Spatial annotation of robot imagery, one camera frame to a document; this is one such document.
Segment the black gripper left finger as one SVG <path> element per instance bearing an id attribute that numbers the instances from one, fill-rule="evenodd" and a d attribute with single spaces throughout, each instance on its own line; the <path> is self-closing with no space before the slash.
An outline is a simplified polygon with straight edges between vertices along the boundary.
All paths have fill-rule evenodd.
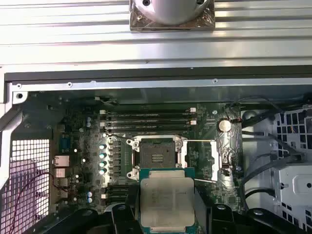
<path id="1" fill-rule="evenodd" d="M 75 211 L 52 227 L 54 234 L 141 234 L 137 220 L 139 187 L 127 188 L 125 203 L 113 204 L 109 211 L 98 214 L 83 208 Z"/>

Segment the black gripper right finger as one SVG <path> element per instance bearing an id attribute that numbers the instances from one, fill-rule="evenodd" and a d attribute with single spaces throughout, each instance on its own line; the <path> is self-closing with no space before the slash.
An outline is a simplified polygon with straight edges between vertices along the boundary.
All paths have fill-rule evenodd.
<path id="1" fill-rule="evenodd" d="M 303 234 L 305 231 L 272 212 L 253 208 L 242 214 L 222 203 L 213 203 L 195 187 L 195 216 L 206 234 Z"/>

